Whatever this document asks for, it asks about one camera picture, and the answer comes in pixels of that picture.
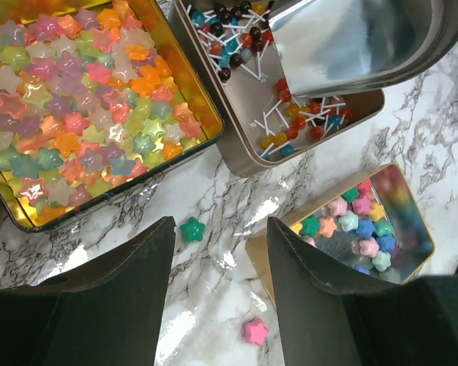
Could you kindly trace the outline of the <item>metal scoop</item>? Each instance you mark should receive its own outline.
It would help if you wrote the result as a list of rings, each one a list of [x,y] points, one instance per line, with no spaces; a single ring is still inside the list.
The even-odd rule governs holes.
[[[458,41],[458,0],[277,1],[269,16],[290,92],[367,92],[414,78]]]

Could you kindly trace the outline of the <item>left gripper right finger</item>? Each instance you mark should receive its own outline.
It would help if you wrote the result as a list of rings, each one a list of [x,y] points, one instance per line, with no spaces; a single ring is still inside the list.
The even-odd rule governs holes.
[[[267,221],[287,365],[458,365],[458,273],[393,284]]]

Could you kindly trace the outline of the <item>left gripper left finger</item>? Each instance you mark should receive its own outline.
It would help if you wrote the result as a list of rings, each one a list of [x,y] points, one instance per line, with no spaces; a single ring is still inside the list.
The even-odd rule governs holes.
[[[0,290],[0,365],[152,365],[175,239],[163,217],[79,267]]]

